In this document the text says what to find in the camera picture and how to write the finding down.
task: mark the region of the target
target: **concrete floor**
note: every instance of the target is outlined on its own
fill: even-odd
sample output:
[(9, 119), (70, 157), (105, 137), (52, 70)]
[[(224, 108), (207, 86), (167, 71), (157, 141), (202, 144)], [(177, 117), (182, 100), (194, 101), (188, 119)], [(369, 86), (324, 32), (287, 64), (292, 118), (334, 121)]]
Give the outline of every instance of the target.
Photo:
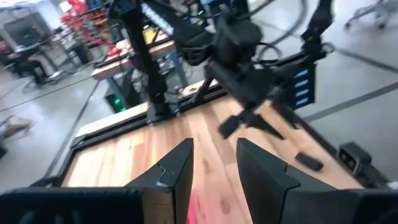
[[(309, 0), (310, 12), (317, 1)], [(361, 19), (348, 32), (343, 30), (357, 7), (374, 2), (335, 0), (335, 23), (324, 37), (338, 50), (318, 63), (317, 102), (297, 112), (332, 144), (356, 141), (362, 145), (373, 155), (377, 168), (388, 178), (398, 180), (394, 172), (398, 156), (398, 139), (394, 136), (398, 132), (398, 45), (394, 44), (398, 18), (393, 16), (385, 30), (374, 26), (374, 16)], [(275, 1), (255, 15), (254, 22), (262, 27), (264, 41), (275, 39), (289, 28), (298, 8), (298, 0), (290, 0), (289, 4)], [(297, 34), (305, 30), (306, 24)], [(297, 36), (278, 45), (284, 55), (298, 52), (300, 46)], [(108, 84), (90, 79), (91, 71), (87, 68), (58, 85), (28, 93), (22, 92), (27, 80), (12, 80), (7, 73), (0, 74), (0, 119), (13, 114), (35, 122), (27, 136), (6, 140), (9, 152), (0, 160), (0, 192), (56, 172), (77, 130), (111, 114), (103, 100)], [(202, 78), (201, 69), (195, 68), (190, 83)]]

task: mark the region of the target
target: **wooden tabletop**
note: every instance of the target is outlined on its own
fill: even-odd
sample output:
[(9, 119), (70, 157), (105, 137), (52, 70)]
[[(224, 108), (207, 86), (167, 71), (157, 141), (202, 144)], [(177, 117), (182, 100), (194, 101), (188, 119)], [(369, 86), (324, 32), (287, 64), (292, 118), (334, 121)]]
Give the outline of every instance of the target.
[[(156, 38), (156, 41), (161, 41), (167, 38), (166, 34), (159, 34)], [(130, 50), (130, 42), (129, 40), (121, 40), (116, 44), (116, 47), (119, 49), (122, 49), (122, 52), (119, 55), (126, 55)], [(163, 44), (160, 44), (158, 46), (152, 47), (149, 49), (149, 53), (153, 57), (159, 57), (161, 55), (166, 54), (167, 52), (170, 52), (171, 50), (174, 50), (174, 41), (169, 41)], [(115, 57), (118, 57), (119, 55), (115, 55), (112, 57), (107, 58), (106, 60), (111, 60)], [(123, 59), (121, 62), (114, 62), (112, 64), (109, 64), (107, 66), (97, 68), (96, 70), (93, 71), (91, 74), (91, 77), (94, 78), (95, 80), (102, 80), (106, 78), (108, 75), (111, 75), (115, 72), (120, 71), (120, 64), (122, 66), (128, 67), (131, 65), (130, 60), (128, 59)]]
[[(185, 89), (195, 91), (200, 86)], [(146, 110), (146, 104), (112, 115), (82, 128), (80, 134), (134, 116)], [(237, 138), (247, 138), (296, 168), (338, 189), (358, 189), (355, 181), (326, 150), (305, 130), (292, 129), (269, 104), (257, 112), (286, 139), (280, 140), (254, 128), (240, 128), (229, 139), (218, 134), (217, 127), (231, 114), (242, 108), (225, 96), (190, 111), (180, 117), (146, 126), (118, 138), (78, 152), (63, 182), (64, 187), (123, 186), (153, 166), (160, 158), (185, 138), (194, 140), (194, 171), (192, 194), (195, 197), (197, 223), (251, 223), (238, 168)], [(314, 172), (295, 159), (305, 152), (324, 164)]]

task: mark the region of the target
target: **person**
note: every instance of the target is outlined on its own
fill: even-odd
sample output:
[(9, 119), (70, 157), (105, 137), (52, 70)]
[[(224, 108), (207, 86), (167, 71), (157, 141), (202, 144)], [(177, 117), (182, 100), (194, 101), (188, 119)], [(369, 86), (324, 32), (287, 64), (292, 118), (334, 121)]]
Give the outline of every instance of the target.
[(45, 79), (49, 76), (45, 71), (42, 63), (38, 60), (29, 60), (23, 57), (21, 54), (15, 53), (5, 41), (0, 41), (0, 63), (7, 66), (14, 63), (16, 73), (21, 77), (23, 72), (28, 72), (34, 76), (34, 80), (37, 86), (42, 86), (45, 83)]

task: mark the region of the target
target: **workbench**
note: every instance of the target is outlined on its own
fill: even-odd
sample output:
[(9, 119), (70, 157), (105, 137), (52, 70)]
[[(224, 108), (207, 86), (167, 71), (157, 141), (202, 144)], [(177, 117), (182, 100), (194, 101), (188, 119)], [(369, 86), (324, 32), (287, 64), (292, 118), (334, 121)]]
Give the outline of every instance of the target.
[[(155, 42), (159, 42), (166, 38), (168, 38), (168, 36), (166, 34), (159, 34), (157, 36)], [(116, 58), (120, 55), (127, 55), (129, 53), (129, 51), (132, 50), (129, 41), (126, 39), (119, 41), (116, 44), (116, 47), (119, 49), (122, 49), (122, 52), (119, 55), (115, 55), (113, 57), (107, 58), (107, 60), (112, 60), (113, 58)], [(163, 44), (152, 47), (149, 49), (149, 53), (154, 58), (160, 58), (165, 55), (170, 55), (170, 58), (172, 59), (172, 61), (174, 63), (175, 71), (180, 78), (182, 87), (185, 87), (188, 85), (188, 81), (185, 77), (185, 73), (183, 71), (182, 64), (181, 64), (180, 60), (178, 59), (177, 51), (174, 46), (174, 41), (168, 41)], [(121, 104), (125, 108), (128, 108), (126, 100), (124, 99), (123, 94), (121, 93), (121, 90), (119, 88), (119, 85), (117, 84), (116, 80), (113, 78), (113, 76), (115, 76), (121, 72), (121, 67), (123, 69), (131, 69), (134, 66), (133, 66), (131, 60), (129, 60), (128, 58), (124, 58), (120, 62), (114, 62), (109, 65), (103, 66), (101, 68), (95, 69), (93, 71), (93, 73), (91, 74), (91, 77), (94, 78), (95, 80), (106, 80), (109, 83), (109, 86), (112, 89), (115, 96), (121, 100)]]
[[(203, 82), (190, 85), (180, 93), (192, 95)], [(124, 186), (153, 166), (160, 158), (185, 138), (194, 141), (194, 171), (192, 195), (195, 198), (197, 223), (251, 223), (251, 217), (239, 180), (236, 163), (237, 138), (247, 138), (275, 156), (292, 164), (337, 189), (360, 189), (362, 186), (333, 158), (327, 149), (304, 128), (292, 129), (265, 102), (257, 113), (276, 128), (285, 140), (280, 140), (254, 128), (240, 128), (229, 139), (218, 133), (218, 126), (228, 116), (242, 108), (229, 96), (191, 109), (180, 116), (154, 126), (143, 126), (112, 136), (109, 130), (102, 141), (82, 146), (84, 138), (95, 139), (110, 126), (117, 126), (144, 113), (147, 104), (113, 114), (82, 127), (65, 161), (59, 177), (62, 187)], [(314, 172), (295, 159), (305, 152), (324, 164)]]

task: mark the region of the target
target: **black metal frame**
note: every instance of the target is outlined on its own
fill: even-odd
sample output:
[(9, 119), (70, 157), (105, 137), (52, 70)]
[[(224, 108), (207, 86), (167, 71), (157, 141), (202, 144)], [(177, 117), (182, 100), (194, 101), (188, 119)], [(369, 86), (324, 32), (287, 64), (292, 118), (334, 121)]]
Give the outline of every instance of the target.
[[(209, 87), (208, 91), (203, 97), (203, 100), (198, 103), (186, 103), (191, 98), (193, 98), (196, 94), (192, 93), (186, 97), (183, 97), (179, 100), (179, 103), (185, 105), (182, 106), (180, 112), (185, 112), (190, 109), (193, 109), (197, 106), (204, 105), (213, 100), (217, 100), (223, 96), (227, 95), (227, 92), (222, 89), (220, 85), (214, 85)], [(388, 179), (386, 179), (376, 168), (373, 166), (364, 166), (362, 173), (358, 175), (353, 175), (345, 165), (337, 157), (337, 149), (333, 147), (321, 134), (317, 133), (307, 122), (305, 122), (299, 115), (297, 115), (293, 110), (288, 110), (292, 116), (294, 116), (296, 122), (303, 127), (304, 130), (319, 143), (326, 152), (329, 153), (331, 157), (333, 157), (336, 161), (339, 162), (341, 166), (343, 166), (360, 184), (362, 184), (366, 188), (380, 188), (384, 187), (386, 183), (388, 183)], [(117, 138), (123, 134), (128, 132), (137, 130), (139, 128), (143, 128), (148, 125), (147, 113), (146, 111), (137, 114), (129, 119), (124, 121), (120, 121), (116, 124), (110, 125), (103, 129), (97, 130), (95, 132), (85, 134), (83, 136), (79, 136), (72, 141), (72, 145), (67, 154), (67, 157), (64, 163), (61, 166), (60, 171), (57, 174), (57, 181), (53, 184), (53, 186), (60, 187), (62, 185), (63, 180), (76, 156), (76, 153), (81, 152), (89, 147), (101, 144), (102, 142), (108, 141), (113, 138)]]

